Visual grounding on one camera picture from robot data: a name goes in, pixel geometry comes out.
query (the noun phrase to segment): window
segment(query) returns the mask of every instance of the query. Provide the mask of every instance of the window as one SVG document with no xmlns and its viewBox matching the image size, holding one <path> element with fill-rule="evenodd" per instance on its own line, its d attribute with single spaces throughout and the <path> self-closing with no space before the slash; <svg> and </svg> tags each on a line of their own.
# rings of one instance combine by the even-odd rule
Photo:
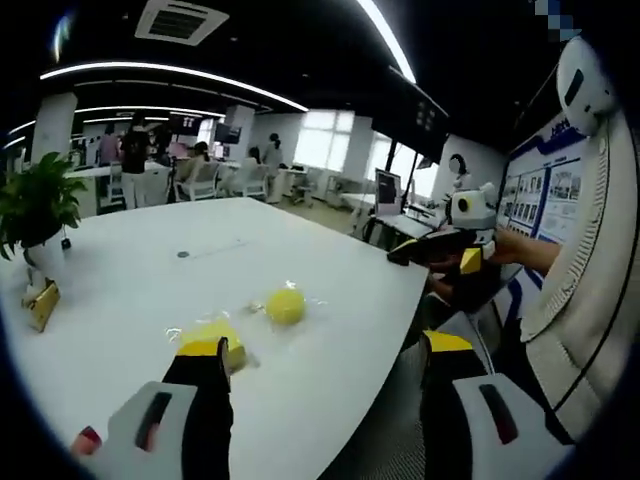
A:
<svg viewBox="0 0 640 480">
<path fill-rule="evenodd" d="M 206 118 L 200 123 L 200 129 L 198 130 L 198 142 L 206 142 L 211 149 L 211 140 L 213 136 L 213 127 L 215 126 L 215 119 Z"/>
<path fill-rule="evenodd" d="M 367 169 L 367 178 L 369 180 L 375 181 L 377 168 L 381 170 L 385 169 L 390 148 L 391 139 L 385 135 L 376 133 L 371 147 L 371 154 L 369 155 L 369 168 Z M 400 143 L 396 147 L 396 154 L 395 157 L 393 157 L 393 162 L 391 163 L 391 173 L 395 173 L 400 176 L 403 189 L 407 187 L 407 183 L 409 182 L 415 153 L 416 152 L 414 150 L 411 150 Z M 418 155 L 418 162 L 420 162 L 421 159 L 422 156 Z M 413 178 L 416 182 L 416 195 L 425 198 L 431 196 L 437 173 L 438 165 L 433 165 L 431 168 L 416 170 L 414 172 Z"/>
<path fill-rule="evenodd" d="M 342 172 L 354 118 L 353 112 L 312 111 L 305 114 L 294 162 Z"/>
</svg>

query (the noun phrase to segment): display board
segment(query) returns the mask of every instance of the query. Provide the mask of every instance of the display board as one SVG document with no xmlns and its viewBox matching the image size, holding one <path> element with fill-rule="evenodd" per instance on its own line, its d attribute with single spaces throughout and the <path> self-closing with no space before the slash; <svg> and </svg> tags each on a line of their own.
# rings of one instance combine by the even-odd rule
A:
<svg viewBox="0 0 640 480">
<path fill-rule="evenodd" d="M 563 244 L 573 230 L 582 187 L 585 137 L 558 115 L 510 155 L 498 207 L 498 225 Z M 495 297 L 500 321 L 520 318 L 544 279 L 523 268 Z"/>
</svg>

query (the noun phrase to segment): green plant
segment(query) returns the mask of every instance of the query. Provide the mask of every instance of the green plant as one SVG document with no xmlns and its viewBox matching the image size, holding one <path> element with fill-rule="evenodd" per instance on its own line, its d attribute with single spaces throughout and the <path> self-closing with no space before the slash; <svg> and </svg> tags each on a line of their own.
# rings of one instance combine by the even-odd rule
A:
<svg viewBox="0 0 640 480">
<path fill-rule="evenodd" d="M 10 259 L 23 248 L 47 241 L 63 225 L 78 227 L 78 199 L 75 192 L 86 190 L 82 180 L 67 178 L 73 166 L 58 152 L 46 154 L 40 163 L 9 177 L 0 190 L 0 254 Z"/>
</svg>

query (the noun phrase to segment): white pillar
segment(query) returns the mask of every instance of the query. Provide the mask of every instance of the white pillar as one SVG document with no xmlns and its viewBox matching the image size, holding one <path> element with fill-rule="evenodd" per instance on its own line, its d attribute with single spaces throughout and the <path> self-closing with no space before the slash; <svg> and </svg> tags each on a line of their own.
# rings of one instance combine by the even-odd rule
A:
<svg viewBox="0 0 640 480">
<path fill-rule="evenodd" d="M 253 119 L 255 110 L 243 105 L 235 105 L 227 109 L 227 115 L 224 119 L 225 125 L 242 128 L 240 133 L 240 143 L 230 145 L 229 158 L 232 160 L 241 160 L 247 156 L 247 152 L 252 145 L 249 145 L 251 138 L 251 130 L 253 130 Z"/>
<path fill-rule="evenodd" d="M 31 163 L 39 163 L 49 152 L 69 152 L 73 115 L 78 98 L 73 93 L 47 97 L 40 105 L 33 131 Z"/>
</svg>

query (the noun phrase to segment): gray carpet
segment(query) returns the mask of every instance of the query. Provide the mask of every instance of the gray carpet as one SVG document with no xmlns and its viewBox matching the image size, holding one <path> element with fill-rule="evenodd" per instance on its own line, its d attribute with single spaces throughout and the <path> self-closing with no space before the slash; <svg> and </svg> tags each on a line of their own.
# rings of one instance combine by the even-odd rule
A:
<svg viewBox="0 0 640 480">
<path fill-rule="evenodd" d="M 398 357 L 371 409 L 322 480 L 424 478 L 421 375 L 415 345 Z"/>
</svg>

